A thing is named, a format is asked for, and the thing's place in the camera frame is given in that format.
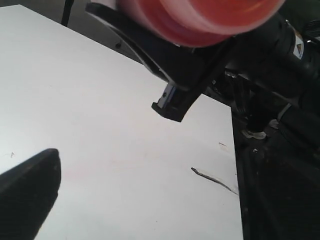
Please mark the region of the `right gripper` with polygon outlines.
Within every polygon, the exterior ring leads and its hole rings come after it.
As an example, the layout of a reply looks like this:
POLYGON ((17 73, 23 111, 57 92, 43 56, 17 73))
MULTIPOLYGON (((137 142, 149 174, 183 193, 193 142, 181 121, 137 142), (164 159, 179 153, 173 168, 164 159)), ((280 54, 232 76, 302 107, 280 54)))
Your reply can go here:
POLYGON ((179 123, 212 81, 224 72, 240 44, 232 37, 188 52, 106 5, 88 3, 85 11, 118 35, 152 74, 168 82, 158 102, 151 107, 163 118, 179 123))

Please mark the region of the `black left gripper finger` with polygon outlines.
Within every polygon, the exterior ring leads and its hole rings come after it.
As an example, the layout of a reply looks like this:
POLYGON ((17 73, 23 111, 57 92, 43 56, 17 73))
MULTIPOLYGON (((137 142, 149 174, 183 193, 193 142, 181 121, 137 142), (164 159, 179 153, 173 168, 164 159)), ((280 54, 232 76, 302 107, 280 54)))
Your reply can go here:
POLYGON ((46 220, 61 184, 61 160, 46 149, 0 175, 0 238, 33 240, 46 220))

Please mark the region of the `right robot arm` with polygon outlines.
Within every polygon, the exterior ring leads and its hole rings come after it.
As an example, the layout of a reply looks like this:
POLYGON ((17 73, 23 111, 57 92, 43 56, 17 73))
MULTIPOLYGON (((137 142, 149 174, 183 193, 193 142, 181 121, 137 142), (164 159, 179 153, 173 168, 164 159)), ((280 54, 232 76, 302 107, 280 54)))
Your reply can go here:
POLYGON ((181 122, 201 94, 279 119, 254 149, 236 151, 247 240, 320 237, 320 22, 304 33, 277 13, 280 2, 118 0, 86 12, 106 24, 155 76, 167 82, 152 108, 181 122))

